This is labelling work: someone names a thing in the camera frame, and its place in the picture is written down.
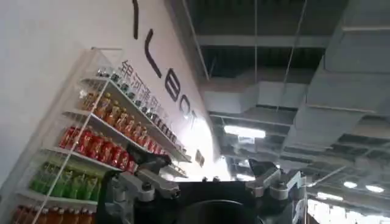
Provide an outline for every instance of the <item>fluorescent light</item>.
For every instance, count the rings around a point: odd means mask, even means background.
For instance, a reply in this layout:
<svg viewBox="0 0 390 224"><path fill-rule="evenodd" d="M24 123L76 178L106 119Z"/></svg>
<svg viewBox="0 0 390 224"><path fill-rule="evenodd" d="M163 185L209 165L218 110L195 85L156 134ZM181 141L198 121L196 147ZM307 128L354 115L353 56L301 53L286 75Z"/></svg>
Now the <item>fluorescent light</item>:
<svg viewBox="0 0 390 224"><path fill-rule="evenodd" d="M335 196L333 194L326 194L323 192L318 192L317 193L317 198L326 200L326 199L331 199L331 200L336 200L336 201L343 201L343 198L340 196Z"/></svg>
<svg viewBox="0 0 390 224"><path fill-rule="evenodd" d="M253 181L253 180L256 179L255 177L244 175L244 174L240 174L240 173L237 174L236 177L237 177L237 179L240 179L240 180L243 180L243 181Z"/></svg>
<svg viewBox="0 0 390 224"><path fill-rule="evenodd" d="M344 186L347 188L355 188L355 187L357 187L357 184L354 182L351 182L351 181L346 181L346 182L344 182Z"/></svg>
<svg viewBox="0 0 390 224"><path fill-rule="evenodd" d="M384 189L382 187L374 186L374 185L366 185L367 190L375 192L375 193L382 193Z"/></svg>
<svg viewBox="0 0 390 224"><path fill-rule="evenodd" d="M266 132L259 129L245 128L239 126L225 125L224 130L228 134L238 135L248 138L265 138Z"/></svg>

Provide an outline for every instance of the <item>red bottle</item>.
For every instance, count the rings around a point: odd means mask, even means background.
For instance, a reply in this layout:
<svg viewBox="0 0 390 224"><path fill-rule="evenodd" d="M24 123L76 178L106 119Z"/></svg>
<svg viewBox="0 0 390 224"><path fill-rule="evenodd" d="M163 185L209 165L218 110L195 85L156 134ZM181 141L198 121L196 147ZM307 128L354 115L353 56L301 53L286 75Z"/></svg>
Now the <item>red bottle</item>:
<svg viewBox="0 0 390 224"><path fill-rule="evenodd" d="M88 126L81 134L79 142L74 150L80 153L81 155L86 155L87 147L91 141L91 138L92 138L92 127Z"/></svg>
<svg viewBox="0 0 390 224"><path fill-rule="evenodd" d="M137 168L137 164L134 161L134 158L129 155L129 162L126 166L126 171L129 171L130 173L134 173L135 169Z"/></svg>
<svg viewBox="0 0 390 224"><path fill-rule="evenodd" d="M121 155L119 156L118 168L121 170L126 170L128 162L129 162L129 154L127 153L127 151L123 150Z"/></svg>
<svg viewBox="0 0 390 224"><path fill-rule="evenodd" d="M117 145L116 147L113 147L112 150L111 150L111 155L110 155L110 159L109 159L109 165L113 166L113 167L117 167L118 166L118 161L119 161L119 157L121 156L121 153L123 152L124 150L122 149L121 145Z"/></svg>
<svg viewBox="0 0 390 224"><path fill-rule="evenodd" d="M81 129L80 128L76 128L74 129L72 135L70 136L69 138L69 142L68 144L66 145L67 148L71 148L76 140L76 138L78 137L79 133L80 133Z"/></svg>
<svg viewBox="0 0 390 224"><path fill-rule="evenodd" d="M61 139L60 143L58 144L59 147L64 148L64 149L66 148L66 146L68 145L69 140L71 139L75 129L76 128L74 126L68 127L68 129L66 130L65 134L62 136L62 139Z"/></svg>
<svg viewBox="0 0 390 224"><path fill-rule="evenodd" d="M100 133L99 135L93 135L91 144L88 146L87 149L87 157L91 159L98 159L103 143L103 133Z"/></svg>
<svg viewBox="0 0 390 224"><path fill-rule="evenodd" d="M111 149L113 148L112 138L106 138L102 148L100 149L99 156L97 160L103 163L107 163L110 158Z"/></svg>

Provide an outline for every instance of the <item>exposed ceiling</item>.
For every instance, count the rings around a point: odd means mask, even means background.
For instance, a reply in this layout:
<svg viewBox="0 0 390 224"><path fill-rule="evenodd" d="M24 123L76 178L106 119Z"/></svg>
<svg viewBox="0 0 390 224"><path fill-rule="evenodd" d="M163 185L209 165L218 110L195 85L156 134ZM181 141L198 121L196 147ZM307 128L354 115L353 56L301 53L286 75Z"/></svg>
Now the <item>exposed ceiling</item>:
<svg viewBox="0 0 390 224"><path fill-rule="evenodd" d="M383 60L390 57L385 41L390 34L363 26L390 21L390 2L307 0L304 7L304 0L172 0L171 5L233 175L251 175L240 166L245 159L273 161L310 176L316 183L311 194L340 195L342 205L390 214L390 65ZM225 125L262 129L266 137L241 144L224 132ZM345 181L358 187L348 189ZM385 191L370 192L366 184Z"/></svg>

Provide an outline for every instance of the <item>white wall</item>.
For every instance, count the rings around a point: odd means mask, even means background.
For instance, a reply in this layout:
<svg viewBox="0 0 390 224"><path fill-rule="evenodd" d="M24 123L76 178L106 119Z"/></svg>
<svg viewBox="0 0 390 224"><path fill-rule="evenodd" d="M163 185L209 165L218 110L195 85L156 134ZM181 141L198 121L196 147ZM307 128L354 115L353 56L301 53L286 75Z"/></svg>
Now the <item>white wall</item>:
<svg viewBox="0 0 390 224"><path fill-rule="evenodd" d="M188 62L173 30L164 1L142 0L139 39L133 39L131 0L5 0L0 5L0 184L44 119L55 94L82 51L93 46L119 47L152 94L157 95L174 131L185 140L188 120L163 89L144 56L144 40L154 29L150 52L163 77L173 68L197 116L207 116ZM212 166L213 139L201 150Z"/></svg>

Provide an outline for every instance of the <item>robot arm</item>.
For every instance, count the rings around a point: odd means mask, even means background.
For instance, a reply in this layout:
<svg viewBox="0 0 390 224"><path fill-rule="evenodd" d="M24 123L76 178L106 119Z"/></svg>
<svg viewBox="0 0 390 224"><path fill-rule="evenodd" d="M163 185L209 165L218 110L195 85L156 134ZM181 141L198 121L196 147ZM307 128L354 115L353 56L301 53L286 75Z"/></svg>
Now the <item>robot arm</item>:
<svg viewBox="0 0 390 224"><path fill-rule="evenodd" d="M256 180L250 182L176 183L158 176L170 163L169 158L141 157L149 159L139 161L134 175L106 173L97 224L296 224L304 220L306 181L299 171L283 174L274 166L263 166L263 173L257 172ZM108 186L113 203L106 205Z"/></svg>

